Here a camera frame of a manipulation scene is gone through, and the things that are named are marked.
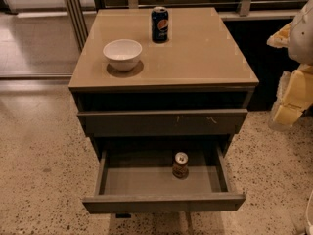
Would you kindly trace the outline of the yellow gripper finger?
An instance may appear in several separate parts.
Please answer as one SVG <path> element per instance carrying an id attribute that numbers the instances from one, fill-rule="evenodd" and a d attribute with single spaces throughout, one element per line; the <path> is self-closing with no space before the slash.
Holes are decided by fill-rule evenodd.
<path id="1" fill-rule="evenodd" d="M 276 97 L 268 125 L 273 130 L 285 131 L 313 105 L 313 66 L 301 64 L 293 72 L 284 71 Z"/>
<path id="2" fill-rule="evenodd" d="M 287 48 L 290 41 L 290 30 L 291 23 L 287 23 L 268 38 L 267 44 L 274 48 Z"/>

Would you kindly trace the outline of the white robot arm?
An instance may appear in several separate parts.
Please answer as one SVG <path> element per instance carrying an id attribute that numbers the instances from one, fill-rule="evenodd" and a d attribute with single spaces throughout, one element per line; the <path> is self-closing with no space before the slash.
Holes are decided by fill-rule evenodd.
<path id="1" fill-rule="evenodd" d="M 290 129 L 313 105 L 313 0 L 309 0 L 291 23 L 269 37 L 267 44 L 286 48 L 290 59 L 299 67 L 284 71 L 269 118 L 269 127 L 276 131 Z"/>

